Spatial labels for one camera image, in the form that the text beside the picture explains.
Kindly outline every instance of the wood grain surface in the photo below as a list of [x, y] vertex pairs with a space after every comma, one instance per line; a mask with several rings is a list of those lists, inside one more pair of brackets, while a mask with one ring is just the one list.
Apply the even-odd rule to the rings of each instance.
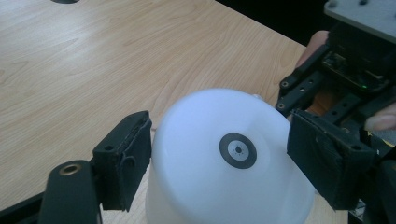
[[[89, 160], [124, 117], [208, 88], [271, 105], [304, 47], [211, 0], [0, 1], [0, 210], [45, 189], [50, 171]], [[146, 223], [147, 175], [130, 213]], [[307, 223], [347, 223], [317, 197]]]

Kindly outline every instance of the metal plate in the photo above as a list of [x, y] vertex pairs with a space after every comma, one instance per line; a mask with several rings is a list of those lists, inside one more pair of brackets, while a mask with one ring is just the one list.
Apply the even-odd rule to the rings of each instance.
[[395, 0], [330, 0], [325, 13], [396, 44]]

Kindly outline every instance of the dark background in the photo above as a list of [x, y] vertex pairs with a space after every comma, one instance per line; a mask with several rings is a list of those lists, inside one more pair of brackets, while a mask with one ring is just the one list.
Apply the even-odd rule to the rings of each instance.
[[333, 19], [324, 15], [327, 0], [218, 0], [223, 5], [306, 45], [318, 30], [329, 30]]

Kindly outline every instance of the black plastic part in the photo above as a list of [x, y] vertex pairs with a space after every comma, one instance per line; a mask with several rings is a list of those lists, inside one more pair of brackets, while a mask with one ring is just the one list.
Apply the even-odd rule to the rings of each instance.
[[360, 176], [375, 162], [375, 151], [338, 127], [308, 112], [293, 113], [288, 154], [334, 209], [354, 209]]
[[385, 39], [338, 22], [329, 32], [328, 43], [357, 67], [383, 77], [394, 75], [396, 47]]
[[327, 53], [329, 48], [326, 45], [322, 45], [317, 49], [314, 54], [309, 57], [302, 65], [294, 69], [294, 71], [287, 77], [283, 78], [279, 83], [280, 96], [288, 93], [301, 80], [306, 78], [309, 74], [314, 72], [313, 68], [319, 67], [323, 56]]
[[291, 89], [288, 94], [279, 97], [276, 110], [287, 117], [293, 108], [307, 109], [312, 104], [324, 78], [325, 76], [320, 72], [312, 73]]
[[87, 161], [69, 161], [51, 171], [38, 223], [102, 223], [92, 169]]
[[367, 100], [367, 98], [364, 100], [364, 105], [358, 108], [353, 118], [360, 123], [364, 123], [366, 119], [368, 119], [378, 110], [396, 102], [396, 86], [391, 86], [385, 89], [380, 94], [372, 97], [370, 101]]
[[335, 106], [323, 115], [323, 119], [333, 124], [339, 124], [351, 111], [356, 109], [356, 106], [361, 103], [361, 99], [354, 94], [348, 94], [341, 99]]
[[362, 224], [362, 221], [352, 214], [348, 213], [347, 215], [347, 224]]
[[1, 211], [0, 223], [37, 223], [43, 195], [44, 193], [39, 193]]
[[384, 161], [377, 175], [378, 191], [389, 223], [396, 223], [396, 161]]
[[151, 158], [151, 120], [142, 111], [123, 119], [93, 150], [105, 210], [129, 211]]
[[372, 209], [373, 207], [367, 207], [363, 214], [363, 224], [385, 224], [390, 223], [393, 224], [394, 222], [388, 222], [387, 217], [385, 214], [378, 214], [376, 208]]

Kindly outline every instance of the black circular marker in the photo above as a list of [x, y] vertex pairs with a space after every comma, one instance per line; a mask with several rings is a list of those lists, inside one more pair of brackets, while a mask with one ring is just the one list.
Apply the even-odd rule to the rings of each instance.
[[227, 133], [219, 143], [222, 158], [238, 169], [248, 169], [257, 160], [257, 151], [250, 139], [240, 133]]

